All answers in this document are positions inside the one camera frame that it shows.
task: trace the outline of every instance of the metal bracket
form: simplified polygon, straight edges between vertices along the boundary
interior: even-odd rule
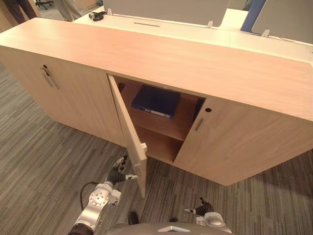
[[[264,32],[262,33],[261,37],[263,38],[267,38],[269,35],[269,29],[264,30]]]
[[[112,12],[112,9],[111,9],[111,8],[108,8],[108,15],[109,15],[109,16],[112,16],[112,15],[113,15],[113,12]]]
[[[212,26],[213,26],[213,21],[209,21],[209,23],[207,23],[207,28],[212,28]]]

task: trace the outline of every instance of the door handle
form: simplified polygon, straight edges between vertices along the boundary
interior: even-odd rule
[[[196,127],[196,132],[197,132],[197,131],[199,131],[199,130],[200,130],[200,128],[202,127],[203,121],[204,121],[204,119],[203,119],[203,118],[201,118],[201,120],[200,120],[200,122],[199,122],[198,126]]]
[[[53,85],[54,85],[55,88],[59,90],[60,88],[59,88],[59,86],[57,85],[57,83],[54,81],[54,79],[52,78],[51,73],[48,71],[47,66],[44,65],[44,66],[41,67],[40,69],[43,70],[43,71],[45,71],[44,77],[45,77],[47,83],[49,83],[49,85],[50,85],[51,87],[53,87]]]
[[[59,88],[59,86],[57,85],[57,83],[54,81],[53,77],[51,77],[50,75],[49,75],[49,77],[51,78],[51,81],[53,82],[55,88],[59,90],[60,88]]]
[[[43,76],[44,76],[44,79],[46,80],[46,82],[49,84],[49,86],[53,87],[53,85],[50,83],[49,79],[47,78],[46,73],[43,72]]]

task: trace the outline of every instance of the cabinet shelf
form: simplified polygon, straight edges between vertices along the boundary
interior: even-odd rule
[[[147,156],[171,165],[173,164],[182,146],[182,141],[139,126],[135,126],[135,129],[140,141],[145,142],[148,146]]]
[[[116,83],[124,83],[121,92],[126,108],[136,126],[143,127],[153,132],[184,141],[192,124],[198,97],[181,94],[180,102],[176,108],[173,119],[161,117],[132,107],[132,101],[136,97],[143,83],[116,77]]]

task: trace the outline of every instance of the white desk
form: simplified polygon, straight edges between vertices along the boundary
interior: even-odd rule
[[[103,7],[99,7],[95,12],[103,10]],[[259,35],[240,31],[246,15],[246,11],[227,9],[221,26],[211,29],[200,25],[115,15],[105,15],[103,20],[94,22],[86,14],[74,22],[249,50],[307,62],[313,66],[313,53],[310,53],[313,51],[312,46],[275,38],[262,38]]]

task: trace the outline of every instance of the floor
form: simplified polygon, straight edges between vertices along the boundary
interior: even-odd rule
[[[56,9],[43,16],[61,20]],[[80,214],[79,190],[102,182],[123,147],[52,121],[0,64],[0,235],[65,235]],[[125,172],[131,172],[126,165]],[[193,223],[184,208],[206,197],[238,235],[313,234],[313,151],[229,187],[154,159],[147,195],[121,183],[120,205],[107,206],[96,234],[125,222],[172,217]],[[92,192],[86,189],[84,201]]]

